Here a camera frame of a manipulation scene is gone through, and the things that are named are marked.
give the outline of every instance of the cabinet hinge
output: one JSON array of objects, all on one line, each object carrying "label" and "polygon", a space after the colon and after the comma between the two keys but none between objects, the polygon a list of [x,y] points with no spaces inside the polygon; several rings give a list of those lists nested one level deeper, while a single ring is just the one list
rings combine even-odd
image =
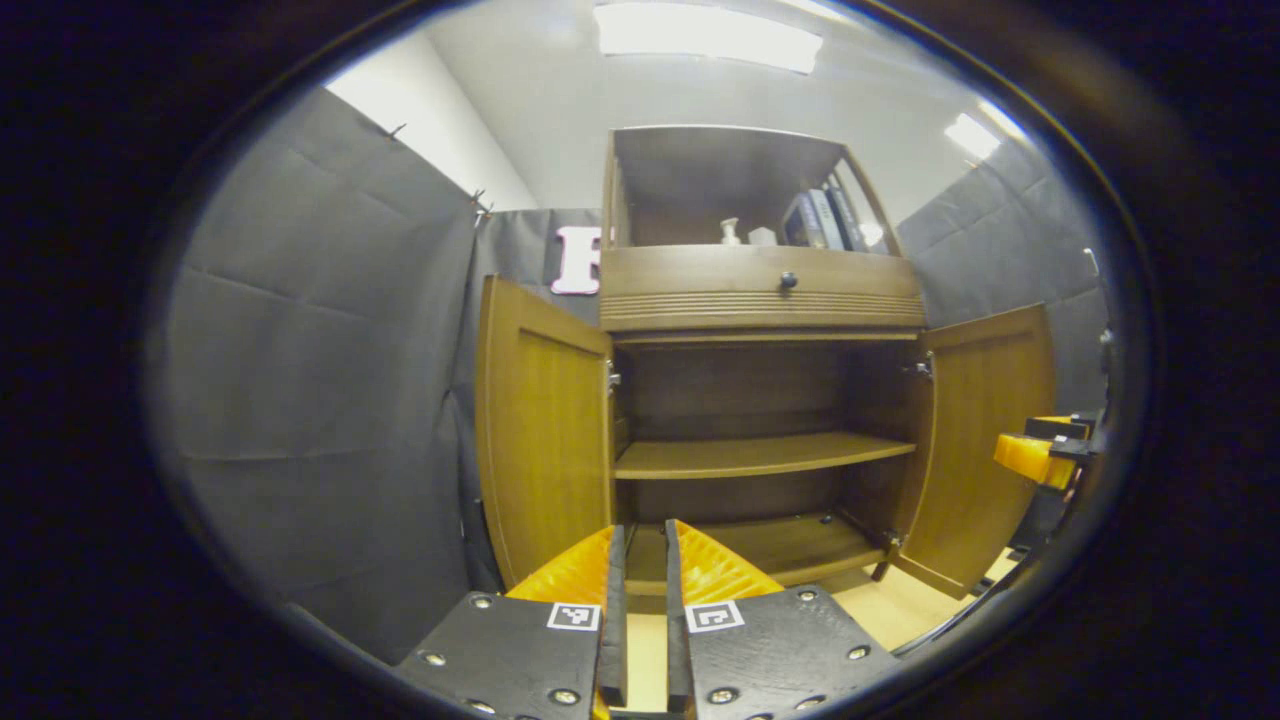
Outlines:
[{"label": "cabinet hinge", "polygon": [[908,363],[902,365],[902,372],[909,375],[919,375],[927,380],[933,380],[933,351],[924,354],[923,363]]},{"label": "cabinet hinge", "polygon": [[613,360],[604,361],[604,392],[613,395],[613,388],[622,384],[622,373],[613,372]]}]

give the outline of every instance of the dark gray curtain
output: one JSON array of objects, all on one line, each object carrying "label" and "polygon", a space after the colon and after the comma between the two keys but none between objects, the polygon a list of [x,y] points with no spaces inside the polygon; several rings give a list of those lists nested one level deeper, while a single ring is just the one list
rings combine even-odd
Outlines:
[{"label": "dark gray curtain", "polygon": [[897,233],[931,327],[1044,301],[1057,410],[1103,406],[1098,336],[1107,306],[1083,252],[1101,251],[1102,228],[1043,155],[1005,142]]},{"label": "dark gray curtain", "polygon": [[389,664],[468,587],[447,393],[472,223],[317,90],[209,201],[168,313],[189,493],[262,584]]},{"label": "dark gray curtain", "polygon": [[599,210],[513,210],[494,213],[492,218],[480,223],[467,283],[466,310],[453,363],[453,383],[445,400],[458,437],[467,565],[476,589],[503,589],[484,524],[480,477],[476,470],[475,357],[484,278],[493,274],[502,275],[595,325],[599,316],[596,296],[554,295],[550,284],[559,277],[563,249],[556,232],[566,225],[599,227]]}]

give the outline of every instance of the pink letter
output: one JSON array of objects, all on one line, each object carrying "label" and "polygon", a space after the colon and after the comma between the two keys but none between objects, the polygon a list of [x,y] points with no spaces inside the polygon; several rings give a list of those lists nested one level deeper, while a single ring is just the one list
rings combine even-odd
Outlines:
[{"label": "pink letter", "polygon": [[561,277],[552,283],[556,295],[595,295],[600,281],[591,277],[591,266],[600,266],[600,251],[591,246],[600,240],[600,228],[563,227],[556,234],[564,241],[561,255]]}]

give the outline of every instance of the cabinet shelf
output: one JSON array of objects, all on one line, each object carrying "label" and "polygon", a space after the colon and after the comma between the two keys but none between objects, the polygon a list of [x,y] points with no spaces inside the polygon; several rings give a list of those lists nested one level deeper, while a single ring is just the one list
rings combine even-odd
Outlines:
[{"label": "cabinet shelf", "polygon": [[855,433],[746,439],[637,441],[613,466],[620,480],[695,480],[769,475],[905,455],[915,445]]},{"label": "cabinet shelf", "polygon": [[[884,560],[884,551],[838,514],[827,524],[822,523],[823,515],[809,512],[696,528],[783,585],[813,583]],[[660,596],[667,588],[666,578],[667,538],[659,525],[637,525],[627,552],[627,592]]]}]

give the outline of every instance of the ceiling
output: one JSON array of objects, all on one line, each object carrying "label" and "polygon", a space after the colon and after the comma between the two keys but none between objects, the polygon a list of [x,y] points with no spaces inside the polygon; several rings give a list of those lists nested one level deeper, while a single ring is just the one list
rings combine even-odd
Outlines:
[{"label": "ceiling", "polygon": [[808,0],[717,4],[820,35],[813,74],[605,58],[590,0],[488,0],[425,32],[543,208],[598,208],[607,132],[631,126],[748,126],[844,142],[895,224],[970,169],[942,131],[961,111],[979,117],[978,96],[923,50]]}]

